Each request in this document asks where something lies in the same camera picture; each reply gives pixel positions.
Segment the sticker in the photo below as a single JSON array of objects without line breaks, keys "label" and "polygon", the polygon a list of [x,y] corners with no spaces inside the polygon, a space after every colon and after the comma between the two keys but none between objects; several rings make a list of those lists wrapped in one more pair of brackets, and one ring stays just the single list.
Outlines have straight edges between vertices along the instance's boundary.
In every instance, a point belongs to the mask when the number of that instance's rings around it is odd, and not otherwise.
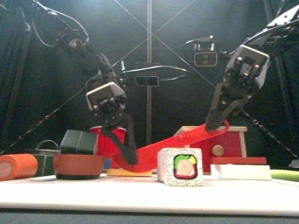
[{"label": "sticker", "polygon": [[177,179],[195,179],[197,177],[197,160],[193,155],[180,154],[175,156],[173,176]]}]

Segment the orange cylinder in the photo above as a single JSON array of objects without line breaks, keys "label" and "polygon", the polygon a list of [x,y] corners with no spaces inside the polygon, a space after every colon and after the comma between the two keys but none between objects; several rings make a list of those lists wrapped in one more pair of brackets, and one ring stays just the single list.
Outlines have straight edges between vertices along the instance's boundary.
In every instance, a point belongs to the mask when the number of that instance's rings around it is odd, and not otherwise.
[{"label": "orange cylinder", "polygon": [[37,172],[37,160],[30,154],[0,157],[0,181],[32,178]]}]

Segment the square toy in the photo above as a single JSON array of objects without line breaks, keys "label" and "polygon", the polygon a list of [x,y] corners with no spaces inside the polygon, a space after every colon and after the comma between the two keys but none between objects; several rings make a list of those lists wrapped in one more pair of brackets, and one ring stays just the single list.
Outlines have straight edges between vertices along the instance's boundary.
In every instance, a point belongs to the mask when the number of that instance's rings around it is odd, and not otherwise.
[{"label": "square toy", "polygon": [[157,153],[156,174],[168,186],[201,186],[201,149],[161,149]]}]

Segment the red box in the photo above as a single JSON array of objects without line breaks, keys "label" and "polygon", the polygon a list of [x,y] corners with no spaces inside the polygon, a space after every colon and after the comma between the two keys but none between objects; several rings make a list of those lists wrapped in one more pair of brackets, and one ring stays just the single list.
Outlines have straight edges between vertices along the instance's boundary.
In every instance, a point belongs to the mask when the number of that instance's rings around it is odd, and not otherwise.
[{"label": "red box", "polygon": [[[177,135],[181,132],[193,128],[196,128],[196,126],[183,126],[175,134]],[[247,156],[247,146],[244,138],[244,132],[247,130],[247,127],[231,126],[228,127],[228,132],[223,135],[215,136],[213,138],[187,145],[191,148],[201,149],[201,162],[204,173],[211,173],[212,158],[244,158]]]}]

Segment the yellow object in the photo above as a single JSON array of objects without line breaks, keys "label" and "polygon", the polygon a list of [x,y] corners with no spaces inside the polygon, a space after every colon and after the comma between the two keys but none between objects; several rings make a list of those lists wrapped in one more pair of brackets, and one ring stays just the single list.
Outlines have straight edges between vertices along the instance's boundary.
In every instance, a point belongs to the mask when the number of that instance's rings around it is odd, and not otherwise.
[{"label": "yellow object", "polygon": [[106,169],[108,176],[125,176],[125,177],[151,177],[153,173],[151,171],[130,172],[122,169]]},{"label": "yellow object", "polygon": [[272,179],[283,179],[299,182],[299,171],[271,170]]}]

